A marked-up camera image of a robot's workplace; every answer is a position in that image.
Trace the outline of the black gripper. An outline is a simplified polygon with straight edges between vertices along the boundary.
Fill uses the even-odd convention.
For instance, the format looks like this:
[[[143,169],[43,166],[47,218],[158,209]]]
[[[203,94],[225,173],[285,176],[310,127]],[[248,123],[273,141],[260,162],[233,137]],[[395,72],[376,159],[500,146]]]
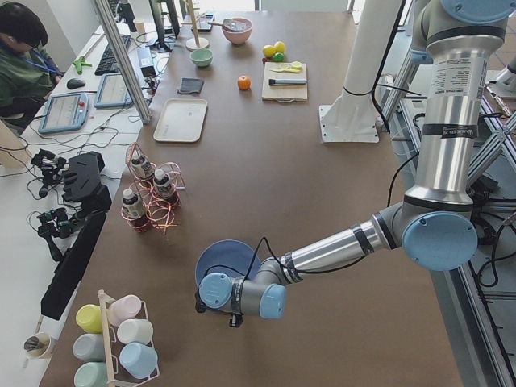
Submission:
[[[199,313],[199,314],[203,314],[205,313],[209,307],[206,305],[206,303],[201,299],[201,296],[200,296],[200,291],[199,289],[196,290],[195,292],[195,310]]]

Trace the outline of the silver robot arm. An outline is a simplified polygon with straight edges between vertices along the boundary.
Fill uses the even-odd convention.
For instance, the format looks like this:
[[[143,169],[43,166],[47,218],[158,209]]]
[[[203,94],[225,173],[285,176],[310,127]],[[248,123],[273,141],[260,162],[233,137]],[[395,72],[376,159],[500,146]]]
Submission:
[[[263,262],[208,248],[196,267],[196,310],[216,310],[238,326],[244,315],[280,318],[286,286],[349,268],[383,248],[402,248],[413,262],[448,271],[477,249],[467,195],[468,166],[489,57],[501,47],[512,1],[429,1],[418,6],[413,43],[433,61],[414,185],[401,202],[282,257]]]

